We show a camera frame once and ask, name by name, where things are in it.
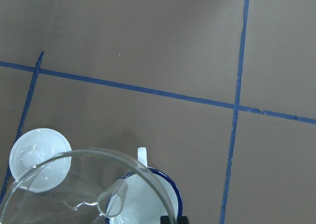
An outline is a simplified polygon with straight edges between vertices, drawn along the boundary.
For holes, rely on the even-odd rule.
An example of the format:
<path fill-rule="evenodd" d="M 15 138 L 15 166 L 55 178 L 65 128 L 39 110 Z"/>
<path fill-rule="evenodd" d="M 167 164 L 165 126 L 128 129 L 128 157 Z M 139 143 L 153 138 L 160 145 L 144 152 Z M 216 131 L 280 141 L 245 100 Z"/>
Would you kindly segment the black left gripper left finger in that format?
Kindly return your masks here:
<path fill-rule="evenodd" d="M 160 224 L 171 224 L 171 220 L 169 216 L 161 216 L 160 217 Z"/>

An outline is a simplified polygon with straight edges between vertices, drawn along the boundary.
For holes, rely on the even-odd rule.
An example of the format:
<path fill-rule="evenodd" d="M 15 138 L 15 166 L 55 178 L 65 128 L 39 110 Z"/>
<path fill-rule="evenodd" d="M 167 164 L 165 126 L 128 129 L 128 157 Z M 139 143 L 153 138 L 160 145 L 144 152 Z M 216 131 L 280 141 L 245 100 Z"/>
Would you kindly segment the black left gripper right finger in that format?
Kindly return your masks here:
<path fill-rule="evenodd" d="M 187 216 L 178 216 L 177 224 L 189 224 L 189 219 Z"/>

